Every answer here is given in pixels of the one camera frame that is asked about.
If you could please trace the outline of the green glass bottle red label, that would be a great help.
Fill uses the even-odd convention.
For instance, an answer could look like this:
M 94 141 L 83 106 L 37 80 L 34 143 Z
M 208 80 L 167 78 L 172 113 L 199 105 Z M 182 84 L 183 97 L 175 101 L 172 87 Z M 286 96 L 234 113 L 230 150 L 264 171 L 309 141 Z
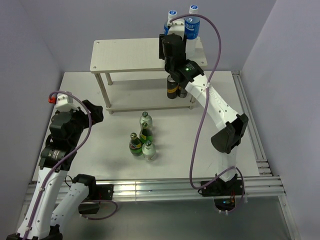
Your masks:
M 132 132 L 130 134 L 130 142 L 129 142 L 129 150 L 133 156 L 141 156 L 143 154 L 142 151 L 142 141 L 140 138 L 137 136 L 135 132 Z

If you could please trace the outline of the green glass bottle yellow label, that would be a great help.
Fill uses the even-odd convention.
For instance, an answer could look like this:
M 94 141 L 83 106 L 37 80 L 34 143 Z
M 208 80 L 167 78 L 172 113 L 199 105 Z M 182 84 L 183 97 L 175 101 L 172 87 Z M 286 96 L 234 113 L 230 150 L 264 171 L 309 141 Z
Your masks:
M 147 141 L 153 142 L 153 133 L 152 130 L 149 128 L 148 124 L 146 122 L 142 123 L 142 129 L 139 133 L 139 138 L 143 144 L 145 144 Z

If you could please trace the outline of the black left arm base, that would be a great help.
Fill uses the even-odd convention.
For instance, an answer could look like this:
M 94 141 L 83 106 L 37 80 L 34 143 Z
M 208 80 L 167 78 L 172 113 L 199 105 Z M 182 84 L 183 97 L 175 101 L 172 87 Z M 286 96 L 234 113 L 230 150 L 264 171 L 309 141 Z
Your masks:
M 97 214 L 102 205 L 102 200 L 112 200 L 114 193 L 113 184 L 97 184 L 89 189 L 89 195 L 79 205 L 78 212 L 81 215 Z

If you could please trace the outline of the clear glass bottle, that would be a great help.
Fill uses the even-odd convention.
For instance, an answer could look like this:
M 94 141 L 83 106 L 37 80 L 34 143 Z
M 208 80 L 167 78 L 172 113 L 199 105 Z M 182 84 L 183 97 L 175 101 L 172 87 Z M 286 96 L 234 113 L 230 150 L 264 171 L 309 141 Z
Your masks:
M 156 157 L 156 153 L 157 150 L 155 145 L 150 140 L 147 140 L 142 146 L 143 157 L 147 161 L 153 161 Z
M 139 119 L 139 124 L 140 124 L 140 128 L 143 128 L 143 123 L 147 123 L 147 128 L 149 130 L 152 129 L 153 127 L 153 119 L 152 117 L 149 115 L 149 113 L 147 111 L 144 111 Z

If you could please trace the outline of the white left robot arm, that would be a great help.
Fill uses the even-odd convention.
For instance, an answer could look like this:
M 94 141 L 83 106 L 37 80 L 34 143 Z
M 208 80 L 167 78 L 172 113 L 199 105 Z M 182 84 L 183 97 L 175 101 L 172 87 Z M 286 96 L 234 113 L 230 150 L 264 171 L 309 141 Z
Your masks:
M 16 233 L 8 240 L 61 240 L 63 227 L 80 203 L 96 197 L 94 176 L 78 174 L 59 205 L 56 200 L 85 129 L 103 121 L 103 107 L 83 100 L 76 107 L 70 100 L 56 100 L 45 146 L 40 153 L 38 178 L 28 211 Z

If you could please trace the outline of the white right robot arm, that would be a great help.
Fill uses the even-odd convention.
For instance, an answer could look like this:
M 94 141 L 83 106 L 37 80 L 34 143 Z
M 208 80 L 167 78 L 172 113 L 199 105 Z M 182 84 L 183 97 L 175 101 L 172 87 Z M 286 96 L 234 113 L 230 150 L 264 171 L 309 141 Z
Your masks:
M 217 191 L 229 194 L 236 176 L 237 148 L 245 134 L 249 119 L 246 114 L 234 110 L 210 84 L 202 68 L 187 59 L 186 42 L 176 34 L 159 35 L 159 58 L 172 79 L 194 97 L 204 108 L 204 114 L 213 120 L 217 133 L 210 139 L 220 153 L 218 158 Z

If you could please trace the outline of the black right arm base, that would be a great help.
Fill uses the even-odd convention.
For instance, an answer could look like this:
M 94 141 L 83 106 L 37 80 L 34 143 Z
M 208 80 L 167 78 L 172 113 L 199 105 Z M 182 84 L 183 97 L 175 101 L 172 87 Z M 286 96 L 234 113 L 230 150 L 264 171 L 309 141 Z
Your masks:
M 235 176 L 227 182 L 218 178 L 208 186 L 199 189 L 198 193 L 203 197 L 241 196 L 243 190 L 242 180 L 235 174 Z

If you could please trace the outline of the blue label water bottle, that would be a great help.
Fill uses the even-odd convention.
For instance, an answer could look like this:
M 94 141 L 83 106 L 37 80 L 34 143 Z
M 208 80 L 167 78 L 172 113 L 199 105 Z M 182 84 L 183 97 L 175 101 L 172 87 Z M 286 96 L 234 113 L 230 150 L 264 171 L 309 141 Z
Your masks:
M 195 54 L 197 37 L 200 30 L 200 18 L 197 16 L 187 16 L 184 18 L 186 34 L 186 55 L 191 58 Z
M 168 12 L 168 15 L 167 15 L 167 20 L 164 22 L 164 25 L 163 25 L 163 34 L 164 35 L 167 35 L 168 34 L 168 31 L 169 31 L 169 28 L 170 28 L 170 20 L 175 18 L 177 16 L 177 11 L 176 10 L 170 10 Z

